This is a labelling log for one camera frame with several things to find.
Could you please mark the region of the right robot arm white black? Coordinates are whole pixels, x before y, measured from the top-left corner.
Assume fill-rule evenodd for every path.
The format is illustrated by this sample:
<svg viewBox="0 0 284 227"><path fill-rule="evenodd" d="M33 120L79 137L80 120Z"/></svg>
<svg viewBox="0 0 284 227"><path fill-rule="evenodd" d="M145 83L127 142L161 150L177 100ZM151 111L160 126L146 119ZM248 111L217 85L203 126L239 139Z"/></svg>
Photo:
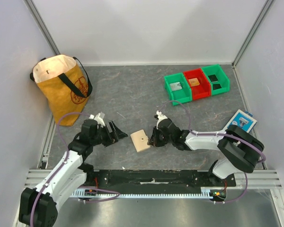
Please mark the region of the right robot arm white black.
<svg viewBox="0 0 284 227"><path fill-rule="evenodd" d="M230 175L252 173L258 163L264 162L264 145L237 125L224 131L199 132L181 130L169 118L158 119L148 145L163 147L171 143L178 150L217 150L224 155L216 160L207 173L208 183L220 185Z"/></svg>

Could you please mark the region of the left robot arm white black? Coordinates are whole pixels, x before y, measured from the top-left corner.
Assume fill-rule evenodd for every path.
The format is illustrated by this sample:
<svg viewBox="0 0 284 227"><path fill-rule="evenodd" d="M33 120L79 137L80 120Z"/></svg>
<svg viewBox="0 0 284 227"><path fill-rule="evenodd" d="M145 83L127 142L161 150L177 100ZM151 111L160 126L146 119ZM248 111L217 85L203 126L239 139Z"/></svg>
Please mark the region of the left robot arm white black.
<svg viewBox="0 0 284 227"><path fill-rule="evenodd" d="M100 144L108 147L128 136L113 121L109 126L110 129L99 120L84 121L81 131L49 175L34 188L27 187L22 192L19 222L31 227L52 227L71 194L81 185L93 184L93 166L85 163L93 148Z"/></svg>

